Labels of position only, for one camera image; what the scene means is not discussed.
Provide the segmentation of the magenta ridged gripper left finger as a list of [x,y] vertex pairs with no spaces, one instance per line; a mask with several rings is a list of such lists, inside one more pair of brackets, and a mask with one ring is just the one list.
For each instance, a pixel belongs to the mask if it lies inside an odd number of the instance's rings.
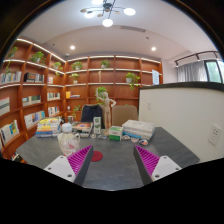
[[58,156],[45,168],[45,171],[82,186],[92,156],[93,146],[90,145],[68,157]]

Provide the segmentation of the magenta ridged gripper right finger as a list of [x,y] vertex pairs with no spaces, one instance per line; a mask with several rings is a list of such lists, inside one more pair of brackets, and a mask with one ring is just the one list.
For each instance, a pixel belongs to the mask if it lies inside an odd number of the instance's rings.
[[181,167],[167,155],[157,156],[137,145],[134,146],[133,155],[144,185],[181,170]]

